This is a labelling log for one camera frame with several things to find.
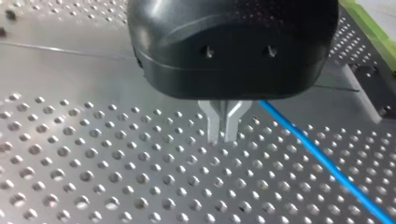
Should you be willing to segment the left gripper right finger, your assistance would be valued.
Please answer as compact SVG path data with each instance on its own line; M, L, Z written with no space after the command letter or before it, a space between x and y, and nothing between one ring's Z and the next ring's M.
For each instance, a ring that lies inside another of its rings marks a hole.
M224 141L233 142L237 139L239 120L249 111L251 101L227 101L225 115Z

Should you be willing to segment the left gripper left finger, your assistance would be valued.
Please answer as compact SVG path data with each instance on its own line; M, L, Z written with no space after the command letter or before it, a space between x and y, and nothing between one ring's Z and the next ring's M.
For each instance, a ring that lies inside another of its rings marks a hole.
M200 100L198 106L207 117L207 141L215 145L219 141L220 110L219 101Z

